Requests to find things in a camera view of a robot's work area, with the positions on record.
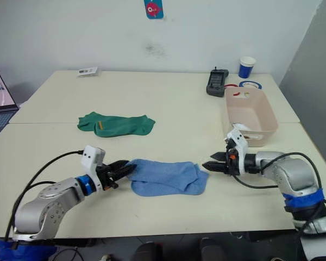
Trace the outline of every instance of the sticker on wall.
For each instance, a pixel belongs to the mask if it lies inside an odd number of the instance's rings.
[[[149,19],[162,19],[163,5],[162,0],[143,0],[147,18]]]

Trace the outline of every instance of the blue paper cup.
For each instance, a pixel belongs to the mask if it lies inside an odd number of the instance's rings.
[[[240,67],[238,76],[240,78],[249,78],[252,68],[254,67],[256,60],[249,56],[240,58]]]

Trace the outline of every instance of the black remote control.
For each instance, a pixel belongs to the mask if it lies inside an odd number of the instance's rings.
[[[215,69],[210,72],[206,93],[217,97],[223,97],[224,81],[228,73],[228,70],[217,70],[215,67]]]

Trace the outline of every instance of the white table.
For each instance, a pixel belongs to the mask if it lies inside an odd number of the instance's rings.
[[[194,111],[200,105],[223,102],[222,98],[206,94],[208,79],[208,73],[103,71],[97,77],[77,78],[76,71],[56,71],[10,123],[75,123],[92,111],[116,116],[147,114],[153,119],[183,111],[184,116],[195,118],[199,124]],[[238,84],[242,80],[230,74],[226,83]],[[262,84],[278,122],[299,122],[270,74],[253,74],[248,80]]]
[[[0,134],[0,237],[9,219],[12,204],[32,175],[50,159],[90,144],[104,148],[105,163],[119,159],[145,158],[165,162],[203,163],[209,155],[224,150],[220,111],[215,104],[203,103],[209,110],[201,117],[180,112],[162,114],[147,136],[100,138],[82,132],[75,123],[10,124]],[[326,163],[299,123],[280,123],[264,151],[306,153],[320,171],[326,195]],[[60,181],[82,175],[80,156],[68,156],[49,167],[41,180]],[[270,184],[247,176],[255,185]],[[140,197],[123,179],[117,190],[92,194],[65,216],[58,238],[120,237],[131,235],[179,234],[225,231],[258,231],[293,228],[291,214],[284,211],[278,189],[253,190],[222,173],[211,173],[205,192],[199,196],[169,195]],[[29,192],[32,200],[40,188]]]

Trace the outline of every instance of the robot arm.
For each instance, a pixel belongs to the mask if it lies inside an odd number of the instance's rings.
[[[86,146],[81,160],[85,175],[52,184],[44,188],[36,199],[23,205],[15,217],[12,239],[34,241],[54,238],[66,212],[93,192],[116,189],[116,181],[136,168],[136,165],[127,165],[127,160],[105,165],[104,156],[102,149]]]
[[[247,172],[273,180],[285,198],[285,210],[292,214],[293,224],[300,232],[306,258],[326,257],[326,207],[311,167],[291,157],[272,161],[282,152],[247,154],[247,142],[237,129],[227,135],[226,142],[226,152],[215,153],[211,157],[217,161],[203,166],[232,176]]]

